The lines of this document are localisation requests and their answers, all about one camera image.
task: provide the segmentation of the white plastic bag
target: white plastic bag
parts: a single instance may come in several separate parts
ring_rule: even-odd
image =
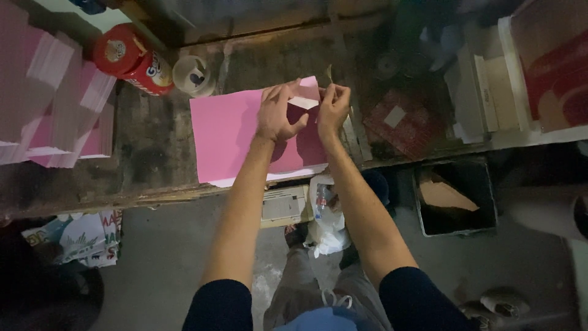
[[[320,206],[317,203],[320,184],[334,185],[333,178],[329,175],[314,176],[310,180],[309,195],[312,213],[315,220],[308,225],[308,236],[305,246],[315,243],[310,250],[316,257],[320,254],[328,255],[342,251],[351,245],[349,234],[345,229],[345,218],[341,211],[333,212],[328,206]]]

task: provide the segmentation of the concrete floor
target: concrete floor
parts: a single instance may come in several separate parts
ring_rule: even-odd
[[[122,256],[101,270],[105,301],[92,331],[180,330],[196,290],[224,196],[123,214]],[[473,238],[422,235],[416,214],[398,208],[398,228],[419,266],[455,303],[494,286],[514,286],[532,311],[505,330],[577,330],[576,296],[564,242],[500,220],[497,233]],[[261,230],[253,282],[253,322],[262,316],[286,263],[283,228]],[[322,288],[332,287],[340,253],[312,259]]]

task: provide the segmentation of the small pink paper piece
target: small pink paper piece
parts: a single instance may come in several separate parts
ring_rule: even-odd
[[[255,134],[261,94],[262,90],[241,91],[190,100],[200,183],[219,187],[232,185]],[[327,166],[316,127],[318,109],[314,108],[320,101],[316,78],[304,78],[294,94],[314,100],[316,106],[307,111],[298,105],[288,105],[291,124],[306,112],[309,113],[308,124],[298,135],[276,146],[268,180],[319,173]]]

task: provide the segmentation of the wooden workbench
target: wooden workbench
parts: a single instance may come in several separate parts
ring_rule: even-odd
[[[195,45],[180,53],[203,56],[216,69],[226,53],[228,70],[220,75],[218,85],[222,93],[263,88],[310,75],[317,76],[319,85],[327,86],[330,79],[326,69],[333,65],[335,82],[355,86],[353,98],[360,108],[355,111],[369,111],[394,84],[378,81],[373,74],[377,55],[387,47],[383,41],[389,31],[387,16],[374,14],[342,21],[339,26],[284,29],[230,39],[229,43]],[[345,56],[341,44],[335,42],[336,34],[344,37]],[[433,97],[431,107],[447,108],[446,98]],[[112,99],[116,107],[113,156],[79,160],[73,169],[45,169],[32,162],[0,167],[0,211],[5,218],[154,206],[227,190],[198,183],[188,95],[174,90],[165,97],[151,97],[119,81]],[[365,138],[363,135],[358,135],[358,140]],[[483,145],[444,143],[430,156],[485,149]],[[387,160],[358,164],[372,168],[407,162],[403,157],[383,158]]]

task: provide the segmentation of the plastic bag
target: plastic bag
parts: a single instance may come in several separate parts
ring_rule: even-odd
[[[314,176],[310,180],[310,204],[315,221],[308,225],[305,246],[310,247],[315,258],[320,254],[342,251],[351,245],[334,184],[329,175]]]

